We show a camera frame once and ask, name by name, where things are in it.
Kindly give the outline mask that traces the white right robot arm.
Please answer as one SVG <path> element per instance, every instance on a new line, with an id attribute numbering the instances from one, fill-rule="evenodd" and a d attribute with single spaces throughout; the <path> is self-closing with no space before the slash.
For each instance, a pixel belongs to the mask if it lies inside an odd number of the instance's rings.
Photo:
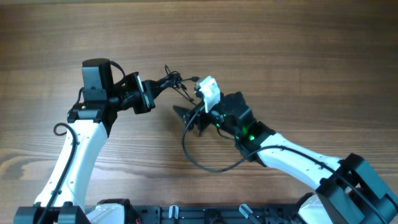
<path id="1" fill-rule="evenodd" d="M 301 223 L 390 223 L 397 216 L 397 195 L 369 162 L 351 153 L 326 156 L 294 144 L 258 121 L 242 93 L 222 96 L 215 105 L 174 106 L 185 130 L 209 125 L 232 135 L 242 161 L 277 169 L 313 189 L 298 202 L 291 219 Z"/>

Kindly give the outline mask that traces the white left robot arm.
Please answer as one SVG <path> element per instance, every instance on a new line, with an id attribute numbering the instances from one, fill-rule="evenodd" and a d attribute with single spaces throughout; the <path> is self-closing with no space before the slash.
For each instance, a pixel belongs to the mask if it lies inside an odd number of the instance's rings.
<path id="1" fill-rule="evenodd" d="M 139 223 L 141 218 L 128 199 L 102 200 L 91 212 L 85 210 L 90 177 L 100 150 L 109 138 L 118 112 L 129 108 L 135 114 L 150 112 L 154 100 L 179 82 L 170 70 L 154 81 L 142 81 L 138 72 L 123 74 L 114 82 L 112 68 L 119 64 L 107 58 L 83 61 L 83 87 L 67 113 L 63 149 L 45 187 L 30 207 L 19 207 L 14 223 Z"/>

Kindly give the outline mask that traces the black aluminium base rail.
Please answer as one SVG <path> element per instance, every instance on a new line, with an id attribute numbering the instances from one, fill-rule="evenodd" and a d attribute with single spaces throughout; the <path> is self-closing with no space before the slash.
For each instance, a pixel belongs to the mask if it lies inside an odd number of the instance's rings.
<path id="1" fill-rule="evenodd" d="M 155 224 L 205 224 L 205 223 L 303 223 L 292 204 L 276 204 L 249 207 L 251 213 L 245 217 L 235 207 L 170 207 L 140 205 L 133 206 L 134 223 Z"/>

